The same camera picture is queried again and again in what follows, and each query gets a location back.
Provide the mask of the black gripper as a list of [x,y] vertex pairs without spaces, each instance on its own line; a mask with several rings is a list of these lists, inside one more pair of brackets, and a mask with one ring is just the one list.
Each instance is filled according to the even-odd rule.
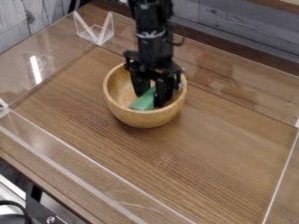
[[137,31],[137,50],[124,51],[125,69],[131,73],[131,81],[136,96],[141,96],[155,81],[153,105],[161,108],[172,99],[179,89],[183,70],[173,62],[173,48],[183,42],[173,41],[173,32]]

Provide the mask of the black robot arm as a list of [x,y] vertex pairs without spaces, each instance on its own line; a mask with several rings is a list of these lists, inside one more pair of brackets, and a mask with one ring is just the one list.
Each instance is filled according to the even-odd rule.
[[183,69],[173,62],[173,48],[184,44],[173,41],[169,18],[172,0],[127,0],[135,20],[137,50],[124,51],[125,70],[131,73],[135,94],[141,96],[155,84],[153,105],[160,108],[180,87]]

